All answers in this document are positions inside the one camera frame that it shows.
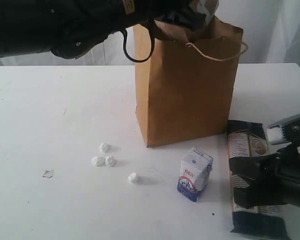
white cotton ball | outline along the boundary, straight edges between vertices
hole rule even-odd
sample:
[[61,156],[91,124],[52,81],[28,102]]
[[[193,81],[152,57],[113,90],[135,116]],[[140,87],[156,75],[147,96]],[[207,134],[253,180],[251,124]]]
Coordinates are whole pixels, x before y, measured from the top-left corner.
[[115,165],[115,163],[116,163],[116,160],[113,156],[107,156],[105,158],[105,165],[107,167],[113,167],[113,165]]
[[129,182],[130,182],[130,183],[135,184],[135,183],[138,182],[138,174],[135,173],[135,172],[133,172],[133,173],[128,177],[128,179],[129,179]]
[[95,156],[94,158],[92,158],[91,163],[95,166],[102,166],[103,164],[105,164],[105,158],[103,156]]
[[106,144],[106,143],[101,143],[100,145],[100,150],[103,152],[103,153],[106,153],[110,150],[110,145]]

dark blue package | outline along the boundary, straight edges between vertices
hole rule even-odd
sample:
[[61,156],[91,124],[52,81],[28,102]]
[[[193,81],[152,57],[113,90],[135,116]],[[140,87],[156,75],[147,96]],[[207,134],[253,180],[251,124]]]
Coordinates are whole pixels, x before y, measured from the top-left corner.
[[[229,158],[269,155],[261,123],[229,120],[227,127]],[[246,188],[248,183],[230,173],[231,188]],[[237,205],[232,197],[232,233],[262,238],[290,240],[280,206],[255,206],[250,209]]]

white table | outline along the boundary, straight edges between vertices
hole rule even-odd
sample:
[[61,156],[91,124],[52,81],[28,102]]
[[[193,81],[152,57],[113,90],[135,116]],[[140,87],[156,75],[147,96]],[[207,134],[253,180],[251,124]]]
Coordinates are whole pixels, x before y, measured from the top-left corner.
[[[225,135],[146,148],[135,109],[133,66],[0,67],[0,239],[240,238],[230,233]],[[297,113],[297,65],[239,66],[231,119],[267,125]],[[114,146],[115,167],[91,165],[101,142]],[[197,203],[176,190],[193,146],[215,159]],[[140,184],[127,182],[132,172]],[[300,239],[300,208],[284,214]]]

milk carton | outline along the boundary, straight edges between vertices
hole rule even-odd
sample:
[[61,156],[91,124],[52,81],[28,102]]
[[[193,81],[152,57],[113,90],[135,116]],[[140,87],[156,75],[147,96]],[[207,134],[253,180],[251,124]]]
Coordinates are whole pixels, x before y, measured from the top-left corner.
[[207,187],[213,161],[211,156],[193,147],[181,162],[177,190],[196,202]]

white backdrop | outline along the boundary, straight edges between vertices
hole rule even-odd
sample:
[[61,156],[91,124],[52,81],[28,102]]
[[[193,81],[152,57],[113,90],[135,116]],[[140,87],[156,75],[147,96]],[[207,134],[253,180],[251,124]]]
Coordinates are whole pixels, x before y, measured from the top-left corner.
[[[298,63],[300,66],[300,0],[219,0],[216,15],[244,29],[249,51],[241,63]],[[128,30],[127,49],[134,54],[133,30]],[[84,57],[64,60],[51,53],[6,57],[8,65],[132,65],[123,54],[123,37],[116,33]]]

